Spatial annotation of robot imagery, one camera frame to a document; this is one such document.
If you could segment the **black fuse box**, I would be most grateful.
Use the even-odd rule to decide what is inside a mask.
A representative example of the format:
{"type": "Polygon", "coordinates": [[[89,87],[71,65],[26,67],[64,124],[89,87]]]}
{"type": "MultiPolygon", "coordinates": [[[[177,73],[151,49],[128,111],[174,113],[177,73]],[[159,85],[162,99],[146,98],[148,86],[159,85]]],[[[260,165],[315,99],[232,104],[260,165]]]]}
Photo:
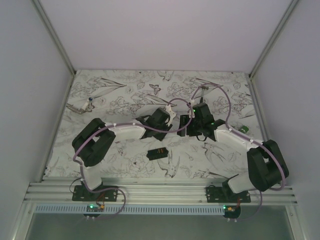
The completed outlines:
{"type": "Polygon", "coordinates": [[[168,154],[169,154],[169,151],[165,147],[161,147],[157,149],[148,150],[146,157],[150,161],[153,161],[153,160],[166,158],[168,154]]]}

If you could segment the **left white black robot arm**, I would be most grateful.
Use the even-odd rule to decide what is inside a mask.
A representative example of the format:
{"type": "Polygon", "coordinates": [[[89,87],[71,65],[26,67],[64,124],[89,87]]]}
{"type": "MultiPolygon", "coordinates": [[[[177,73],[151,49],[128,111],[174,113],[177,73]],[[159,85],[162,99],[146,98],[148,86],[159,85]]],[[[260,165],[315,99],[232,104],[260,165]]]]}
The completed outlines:
{"type": "Polygon", "coordinates": [[[91,201],[101,197],[99,163],[114,142],[152,137],[161,141],[170,132],[175,117],[176,113],[167,105],[164,109],[156,109],[152,115],[128,123],[105,123],[100,118],[93,119],[72,141],[75,151],[72,160],[80,166],[84,195],[91,201]]]}

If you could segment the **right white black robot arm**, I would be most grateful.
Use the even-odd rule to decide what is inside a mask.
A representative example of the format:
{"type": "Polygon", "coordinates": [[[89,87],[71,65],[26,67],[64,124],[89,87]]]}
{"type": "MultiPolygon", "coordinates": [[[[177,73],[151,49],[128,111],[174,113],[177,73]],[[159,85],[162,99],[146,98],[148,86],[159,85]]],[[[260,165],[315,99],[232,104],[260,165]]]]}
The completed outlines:
{"type": "Polygon", "coordinates": [[[289,170],[274,140],[260,141],[249,138],[228,125],[226,120],[215,120],[204,102],[192,107],[188,120],[190,124],[186,127],[187,136],[204,136],[205,139],[225,144],[246,155],[247,171],[222,183],[221,195],[226,202],[234,202],[240,193],[248,190],[264,192],[272,189],[278,182],[285,183],[289,170]]]}

